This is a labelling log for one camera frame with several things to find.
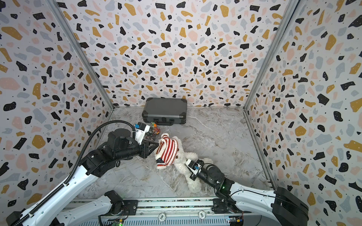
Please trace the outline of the red white striped knitted sweater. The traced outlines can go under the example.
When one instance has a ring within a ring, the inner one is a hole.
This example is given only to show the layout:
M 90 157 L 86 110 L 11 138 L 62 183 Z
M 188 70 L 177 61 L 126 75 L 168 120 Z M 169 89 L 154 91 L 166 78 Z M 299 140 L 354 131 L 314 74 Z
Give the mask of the red white striped knitted sweater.
M 159 146 L 155 152 L 156 168 L 165 169 L 172 165 L 179 152 L 179 142 L 176 137 L 171 138 L 164 133 L 159 140 Z

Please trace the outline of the white teddy bear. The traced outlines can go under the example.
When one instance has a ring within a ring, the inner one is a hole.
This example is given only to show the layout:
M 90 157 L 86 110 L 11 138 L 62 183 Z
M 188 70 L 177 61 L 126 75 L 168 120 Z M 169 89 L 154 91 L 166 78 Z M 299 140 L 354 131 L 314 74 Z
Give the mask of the white teddy bear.
M 193 152 L 185 152 L 181 140 L 163 133 L 155 151 L 157 169 L 167 169 L 174 166 L 185 176 L 188 188 L 192 193 L 201 191 L 201 180 L 212 187 L 220 183 L 219 170 L 212 163 L 205 163 Z

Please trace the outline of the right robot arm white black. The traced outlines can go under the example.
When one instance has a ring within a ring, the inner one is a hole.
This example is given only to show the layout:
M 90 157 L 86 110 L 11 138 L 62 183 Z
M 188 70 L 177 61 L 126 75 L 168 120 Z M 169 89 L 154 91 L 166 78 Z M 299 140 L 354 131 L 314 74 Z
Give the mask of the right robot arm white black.
M 214 164 L 202 160 L 187 160 L 190 179 L 199 179 L 214 189 L 221 201 L 220 211 L 251 212 L 279 222 L 282 226 L 306 226 L 309 220 L 308 206 L 289 190 L 260 190 L 243 186 L 225 177 Z

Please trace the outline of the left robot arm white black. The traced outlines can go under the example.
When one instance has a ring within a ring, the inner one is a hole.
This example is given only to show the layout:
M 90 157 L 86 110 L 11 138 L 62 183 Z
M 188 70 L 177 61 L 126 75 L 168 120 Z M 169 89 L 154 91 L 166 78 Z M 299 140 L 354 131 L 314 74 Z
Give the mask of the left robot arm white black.
M 35 205 L 11 213 L 9 226 L 76 226 L 94 216 L 129 215 L 130 209 L 114 190 L 93 202 L 65 213 L 63 209 L 88 185 L 101 178 L 121 161 L 134 157 L 146 159 L 159 146 L 144 139 L 145 131 L 117 129 L 108 134 L 106 142 L 85 157 L 79 157 L 69 176 Z

